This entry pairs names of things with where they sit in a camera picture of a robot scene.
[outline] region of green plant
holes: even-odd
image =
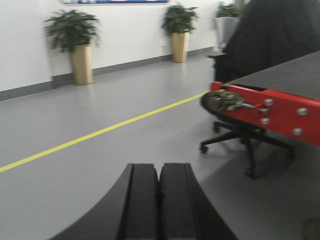
[[[193,20],[198,19],[194,11],[197,7],[184,7],[181,3],[171,5],[163,18],[162,28],[167,34],[171,33],[191,33],[194,30]]]
[[[45,22],[53,22],[46,26],[48,36],[54,36],[52,48],[60,48],[73,53],[76,45],[86,45],[93,39],[96,43],[99,40],[95,23],[99,20],[91,14],[78,10],[54,12],[58,16],[53,16]]]
[[[221,17],[234,17],[238,18],[241,15],[241,10],[235,4],[220,5],[216,12],[216,18]]]

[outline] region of black jacket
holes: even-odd
[[[251,0],[222,65],[242,77],[319,50],[319,0]]]

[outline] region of yellow floor line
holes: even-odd
[[[201,93],[201,94],[198,94],[198,95],[195,95],[195,96],[186,98],[186,99],[181,100],[181,101],[178,101],[178,102],[176,102],[176,103],[173,103],[173,104],[170,104],[170,105],[161,107],[161,108],[159,108],[159,109],[156,109],[156,110],[147,112],[147,113],[142,114],[142,115],[140,115],[140,116],[133,117],[133,118],[131,118],[131,119],[129,119],[129,120],[122,121],[122,122],[120,122],[120,123],[117,123],[117,124],[115,124],[115,125],[112,125],[112,126],[109,126],[109,127],[107,127],[107,128],[101,129],[101,130],[99,130],[99,131],[93,132],[93,133],[88,134],[88,135],[86,135],[86,136],[82,136],[82,137],[77,138],[77,139],[75,139],[75,140],[68,141],[68,142],[66,142],[66,143],[64,143],[64,144],[61,144],[61,145],[59,145],[59,146],[55,146],[55,147],[50,148],[50,149],[48,149],[48,150],[45,150],[45,151],[43,151],[43,152],[40,152],[40,153],[37,153],[37,154],[35,154],[35,155],[29,156],[29,157],[24,158],[24,159],[22,159],[22,160],[13,162],[13,163],[8,164],[8,165],[5,165],[5,166],[2,166],[2,167],[0,167],[0,173],[1,173],[1,172],[4,172],[4,171],[7,171],[7,170],[9,170],[9,169],[13,169],[13,168],[15,168],[15,167],[18,167],[18,166],[20,166],[20,165],[22,165],[22,164],[26,164],[26,163],[28,163],[28,162],[31,162],[31,161],[36,160],[36,159],[38,159],[38,158],[41,158],[41,157],[43,157],[43,156],[52,154],[52,153],[54,153],[54,152],[56,152],[56,151],[59,151],[59,150],[61,150],[61,149],[67,148],[67,147],[69,147],[69,146],[72,146],[72,145],[74,145],[74,144],[80,143],[80,142],[82,142],[82,141],[84,141],[84,140],[91,139],[91,138],[96,137],[96,136],[98,136],[98,135],[100,135],[100,134],[104,134],[104,133],[106,133],[106,132],[108,132],[108,131],[111,131],[111,130],[113,130],[113,129],[116,129],[116,128],[119,128],[119,127],[121,127],[121,126],[130,124],[130,123],[133,123],[133,122],[135,122],[135,121],[138,121],[138,120],[140,120],[140,119],[146,118],[146,117],[148,117],[148,116],[151,116],[151,115],[160,113],[160,112],[162,112],[162,111],[164,111],[164,110],[171,109],[171,108],[176,107],[176,106],[178,106],[178,105],[187,103],[187,102],[189,102],[189,101],[191,101],[191,100],[200,98],[200,97],[201,97],[202,95],[204,95],[205,93],[206,93],[206,92],[203,92],[203,93]]]

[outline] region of black office chair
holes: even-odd
[[[318,0],[251,0],[245,7],[237,28],[223,52],[213,52],[214,80],[222,83],[244,77],[283,62],[320,50],[320,2]],[[249,177],[256,177],[256,163],[251,139],[289,150],[292,146],[266,135],[266,130],[213,111],[210,93],[201,98],[201,105],[219,121],[213,130],[226,128],[230,132],[204,140],[200,151],[207,152],[206,145],[240,138],[248,152]]]
[[[294,148],[289,144],[286,144],[280,140],[267,136],[266,130],[264,128],[260,128],[250,123],[223,115],[216,111],[212,111],[211,107],[209,106],[210,98],[210,92],[203,95],[201,98],[201,105],[220,120],[213,122],[213,130],[216,133],[220,133],[220,128],[225,128],[230,131],[202,141],[200,143],[199,148],[201,153],[205,154],[208,151],[207,145],[239,138],[241,143],[245,145],[248,154],[250,166],[246,169],[245,174],[250,178],[258,177],[258,174],[256,173],[257,165],[254,158],[254,151],[251,139],[255,139],[260,142],[268,143],[280,148],[287,149],[289,151],[287,157],[289,159],[294,158]]]

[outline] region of framed picture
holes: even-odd
[[[64,0],[65,4],[141,4],[167,3],[168,0]]]

